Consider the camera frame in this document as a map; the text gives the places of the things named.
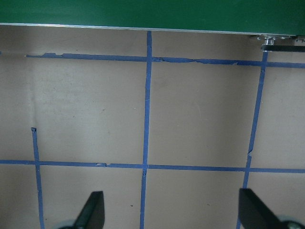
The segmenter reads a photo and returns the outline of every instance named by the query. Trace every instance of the black plastic piece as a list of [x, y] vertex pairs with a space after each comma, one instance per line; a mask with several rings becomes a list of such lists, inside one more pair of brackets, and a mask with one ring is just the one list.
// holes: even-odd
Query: black plastic piece
[[289, 229], [290, 223], [297, 224], [299, 229], [305, 229], [297, 222], [281, 222], [249, 188], [239, 190], [238, 217], [245, 229]]
[[305, 46], [263, 44], [261, 50], [264, 52], [305, 52]]
[[105, 223], [103, 192], [92, 192], [72, 227], [60, 229], [102, 229]]

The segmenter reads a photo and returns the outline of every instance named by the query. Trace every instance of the beige floor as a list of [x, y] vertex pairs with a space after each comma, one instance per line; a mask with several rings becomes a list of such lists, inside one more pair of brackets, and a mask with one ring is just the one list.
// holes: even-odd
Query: beige floor
[[[260, 61], [245, 35], [152, 32], [154, 57]], [[25, 58], [146, 56], [145, 31], [0, 27], [0, 160], [141, 164], [146, 62]], [[269, 61], [304, 62], [271, 53]], [[260, 67], [152, 63], [148, 164], [245, 167]], [[305, 169], [305, 70], [267, 68], [252, 167]], [[140, 224], [142, 170], [41, 166], [46, 229], [105, 193], [105, 229]], [[243, 172], [149, 169], [145, 229], [234, 229]], [[305, 221], [305, 174], [251, 173], [278, 215]], [[38, 229], [34, 165], [0, 164], [0, 228]]]

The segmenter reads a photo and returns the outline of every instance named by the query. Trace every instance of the green panel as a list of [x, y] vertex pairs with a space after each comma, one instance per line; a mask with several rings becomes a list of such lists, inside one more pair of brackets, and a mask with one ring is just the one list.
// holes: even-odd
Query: green panel
[[0, 2], [0, 23], [305, 35], [305, 0]]

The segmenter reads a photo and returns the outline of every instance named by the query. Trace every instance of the metal edge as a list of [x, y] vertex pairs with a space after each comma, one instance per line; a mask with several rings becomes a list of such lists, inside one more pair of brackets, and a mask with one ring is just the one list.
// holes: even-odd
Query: metal edge
[[30, 24], [30, 23], [0, 23], [0, 25], [44, 26], [44, 27], [65, 27], [65, 28], [91, 28], [91, 29], [113, 29], [113, 30], [202, 32], [202, 33], [224, 33], [224, 34], [243, 34], [243, 35], [279, 35], [279, 36], [280, 35], [285, 35], [285, 36], [296, 36], [296, 34], [236, 32], [236, 31], [213, 31], [213, 30], [184, 30], [184, 29], [162, 29], [162, 28], [141, 28], [141, 27], [92, 26], [92, 25]]

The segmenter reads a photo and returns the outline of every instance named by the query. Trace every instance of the blue tape line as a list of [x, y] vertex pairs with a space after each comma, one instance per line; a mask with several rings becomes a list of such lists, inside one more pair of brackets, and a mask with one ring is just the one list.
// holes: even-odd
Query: blue tape line
[[41, 166], [74, 166], [74, 167], [109, 167], [109, 168], [143, 168], [140, 164], [106, 164], [93, 162], [40, 161]]
[[305, 63], [267, 62], [267, 67], [276, 67], [276, 68], [305, 68]]
[[241, 61], [241, 60], [217, 60], [217, 59], [188, 59], [178, 57], [153, 57], [153, 62], [171, 62], [171, 63], [190, 63], [198, 62], [204, 64], [227, 64], [243, 66], [261, 66], [261, 61]]
[[7, 165], [34, 165], [35, 161], [25, 161], [25, 160], [0, 160], [0, 164]]
[[[267, 66], [267, 59], [268, 59], [268, 52], [263, 52], [261, 74], [260, 74], [260, 77], [259, 77], [259, 83], [258, 83], [258, 88], [257, 88], [257, 96], [256, 96], [256, 102], [255, 102], [254, 116], [253, 116], [252, 129], [251, 129], [251, 136], [250, 136], [249, 149], [248, 149], [248, 154], [247, 154], [247, 163], [246, 163], [245, 172], [244, 172], [243, 188], [247, 188], [247, 186], [248, 186], [250, 167], [251, 167], [251, 160], [252, 160], [251, 153], [252, 153], [253, 147], [254, 147], [255, 134], [256, 134], [256, 128], [257, 128], [257, 122], [258, 122], [258, 116], [259, 116], [259, 110], [260, 110], [260, 107], [261, 107], [263, 87], [264, 87], [265, 71], [266, 71], [266, 66]], [[237, 220], [236, 229], [239, 229], [239, 228], [240, 228], [240, 223]]]
[[[0, 165], [40, 165], [40, 166], [75, 166], [75, 167], [107, 167], [107, 168], [144, 168], [142, 164], [106, 164], [92, 162], [65, 162], [65, 161], [26, 161], [26, 160], [0, 160]], [[244, 167], [209, 167], [209, 166], [171, 166], [148, 165], [147, 169], [172, 169], [172, 170], [202, 170], [244, 172]], [[305, 173], [302, 168], [249, 168], [253, 173]]]
[[241, 222], [239, 220], [239, 217], [237, 217], [237, 223], [236, 223], [236, 229], [240, 229]]
[[[57, 55], [55, 53], [45, 53], [43, 55], [26, 55], [26, 57], [50, 58], [50, 59], [146, 62], [146, 57], [144, 56], [91, 55], [91, 54], [73, 54], [73, 53], [64, 53], [62, 55]], [[171, 62], [171, 63], [198, 62], [203, 64], [225, 64], [225, 65], [241, 65], [241, 66], [262, 66], [262, 64], [264, 64], [261, 61], [188, 59], [188, 58], [180, 58], [180, 57], [152, 57], [152, 62]], [[305, 68], [305, 63], [267, 62], [266, 66], [278, 67], [278, 68]]]
[[146, 82], [145, 82], [145, 116], [144, 116], [144, 142], [143, 142], [143, 171], [142, 171], [142, 182], [141, 182], [140, 229], [144, 229], [144, 216], [145, 216], [152, 61], [153, 61], [152, 32], [147, 31], [147, 62], [146, 62], [147, 65], [146, 65]]
[[55, 53], [45, 53], [44, 55], [26, 55], [30, 58], [51, 58], [51, 59], [75, 59], [75, 60], [97, 60], [97, 61], [136, 61], [146, 62], [146, 57], [142, 56], [118, 56], [118, 55], [89, 55], [64, 53], [56, 55]]
[[31, 130], [33, 137], [33, 149], [34, 149], [35, 168], [36, 168], [39, 221], [40, 221], [41, 229], [45, 229], [44, 221], [43, 221], [43, 200], [42, 200], [41, 175], [40, 175], [40, 165], [39, 165], [39, 152], [38, 152], [38, 143], [37, 143], [37, 130], [34, 127], [32, 127]]
[[303, 168], [250, 168], [255, 173], [305, 173]]
[[244, 172], [244, 167], [210, 167], [210, 166], [170, 166], [170, 165], [148, 165], [149, 169], [176, 169], [176, 170], [202, 170], [202, 171], [227, 171]]

